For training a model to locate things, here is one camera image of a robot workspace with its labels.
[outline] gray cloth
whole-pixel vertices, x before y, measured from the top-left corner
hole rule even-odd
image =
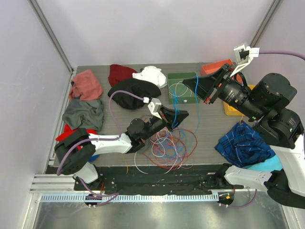
[[[100,131],[104,121],[104,105],[101,100],[73,99],[62,115],[71,129],[85,128]]]

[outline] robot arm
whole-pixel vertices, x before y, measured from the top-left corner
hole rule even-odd
[[[251,49],[240,46],[234,51],[238,57],[237,70],[225,64],[215,73],[200,77],[197,95],[206,104],[220,98],[250,122],[258,120],[253,129],[278,155],[284,169],[259,172],[225,164],[219,176],[232,185],[266,191],[280,204],[305,208],[304,128],[300,117],[285,108],[297,91],[284,76],[276,73],[267,74],[253,90],[245,79],[239,83],[236,73],[252,60]],[[183,84],[195,92],[197,79],[183,80]]]
[[[140,118],[133,119],[127,131],[121,135],[93,135],[88,134],[85,129],[79,129],[59,142],[55,146],[55,153],[62,164],[61,173],[75,174],[94,189],[95,185],[100,184],[100,175],[94,165],[88,162],[92,156],[107,153],[135,153],[145,146],[148,138],[165,127],[172,131],[174,121],[178,126],[189,115],[187,111],[177,112],[162,106],[160,100],[156,98],[151,99],[148,108],[153,117],[147,122]],[[79,142],[82,143],[68,154],[68,151]]]

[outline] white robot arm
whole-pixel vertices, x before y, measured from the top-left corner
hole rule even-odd
[[[187,111],[175,111],[162,106],[159,99],[144,98],[152,118],[145,122],[135,118],[130,122],[127,131],[120,135],[93,135],[85,129],[79,129],[55,146],[55,153],[60,161],[57,175],[75,174],[86,184],[94,187],[99,183],[100,175],[88,160],[98,154],[135,153],[145,145],[145,141],[167,128],[172,131],[173,122],[177,126],[189,115]]]

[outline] green tray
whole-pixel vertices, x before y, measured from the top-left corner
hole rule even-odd
[[[182,84],[182,80],[195,77],[196,73],[168,73],[167,74],[167,85],[169,103],[173,104],[175,99],[174,95],[178,98],[179,104],[195,104],[196,96],[188,87]]]

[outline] orange object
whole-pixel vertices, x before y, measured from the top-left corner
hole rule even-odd
[[[249,85],[251,90],[255,87],[255,85]],[[238,110],[233,108],[232,106],[229,106],[227,103],[224,102],[224,112],[226,115],[230,116],[242,116],[243,114],[240,113]]]
[[[221,66],[223,66],[226,63],[228,63],[229,65],[233,65],[233,62],[230,59],[215,62],[215,63],[209,63],[209,64],[206,64],[206,65],[202,65],[202,69],[201,69],[200,73],[201,73],[201,75],[208,75],[208,74],[214,73],[218,69],[220,69]],[[236,79],[240,83],[243,82],[239,75],[237,75]]]

